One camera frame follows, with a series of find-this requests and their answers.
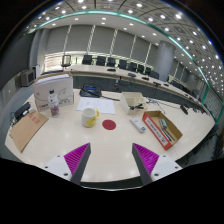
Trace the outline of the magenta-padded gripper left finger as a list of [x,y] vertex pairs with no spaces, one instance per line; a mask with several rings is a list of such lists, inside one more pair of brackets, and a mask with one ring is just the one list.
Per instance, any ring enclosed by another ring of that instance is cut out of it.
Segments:
[[86,143],[65,155],[55,156],[43,166],[43,169],[79,185],[90,154],[91,145]]

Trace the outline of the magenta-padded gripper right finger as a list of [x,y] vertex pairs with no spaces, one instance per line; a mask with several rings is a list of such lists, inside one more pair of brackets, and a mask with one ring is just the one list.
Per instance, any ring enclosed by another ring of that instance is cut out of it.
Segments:
[[158,155],[133,143],[132,154],[138,167],[143,185],[147,185],[182,169],[168,155]]

